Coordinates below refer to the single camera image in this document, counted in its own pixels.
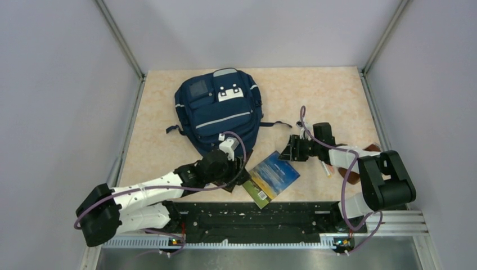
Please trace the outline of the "black paperback book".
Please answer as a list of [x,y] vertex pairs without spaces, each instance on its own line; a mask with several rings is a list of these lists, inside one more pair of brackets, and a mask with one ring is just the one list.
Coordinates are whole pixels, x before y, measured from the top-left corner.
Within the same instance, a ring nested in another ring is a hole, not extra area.
[[222,189],[231,193],[236,186],[240,186],[250,179],[250,174],[246,170],[248,158],[253,153],[253,150],[246,153],[245,156],[236,156],[234,161],[228,162],[228,169],[225,176],[215,184],[218,186],[225,185]]

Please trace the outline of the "navy blue student backpack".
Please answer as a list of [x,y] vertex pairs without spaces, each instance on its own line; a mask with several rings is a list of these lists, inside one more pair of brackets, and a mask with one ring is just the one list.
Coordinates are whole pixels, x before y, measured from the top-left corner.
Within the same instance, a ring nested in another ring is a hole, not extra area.
[[262,121],[262,97],[253,77],[232,67],[185,80],[174,94],[174,108],[180,124],[166,132],[177,129],[202,156],[218,147],[224,132],[242,139],[236,155],[249,154],[259,128],[275,125]]

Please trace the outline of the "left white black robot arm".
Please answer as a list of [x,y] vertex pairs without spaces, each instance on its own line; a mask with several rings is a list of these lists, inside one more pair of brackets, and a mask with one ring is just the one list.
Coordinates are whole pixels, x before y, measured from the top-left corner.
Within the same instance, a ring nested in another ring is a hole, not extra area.
[[99,184],[77,208],[74,228],[82,231],[89,247],[126,232],[174,232],[182,224],[174,199],[210,191],[210,183],[215,190],[234,185],[245,175],[245,165],[246,157],[230,159],[216,148],[150,181],[113,188]]

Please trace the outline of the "blue landscape cover book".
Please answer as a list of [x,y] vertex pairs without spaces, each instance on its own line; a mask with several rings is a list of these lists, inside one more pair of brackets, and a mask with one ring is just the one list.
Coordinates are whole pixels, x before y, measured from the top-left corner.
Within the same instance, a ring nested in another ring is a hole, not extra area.
[[249,171],[250,179],[242,187],[259,209],[265,208],[299,177],[299,172],[286,160],[280,160],[277,151]]

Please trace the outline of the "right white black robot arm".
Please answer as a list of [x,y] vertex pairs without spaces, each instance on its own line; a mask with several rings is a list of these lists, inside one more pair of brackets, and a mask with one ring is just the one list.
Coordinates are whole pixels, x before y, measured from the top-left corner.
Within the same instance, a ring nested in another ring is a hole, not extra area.
[[417,193],[400,155],[394,151],[367,151],[335,142],[330,123],[313,124],[310,135],[302,127],[291,135],[280,160],[305,162],[316,157],[327,165],[345,169],[345,175],[359,175],[361,192],[342,198],[330,210],[330,225],[346,231],[353,218],[415,201]]

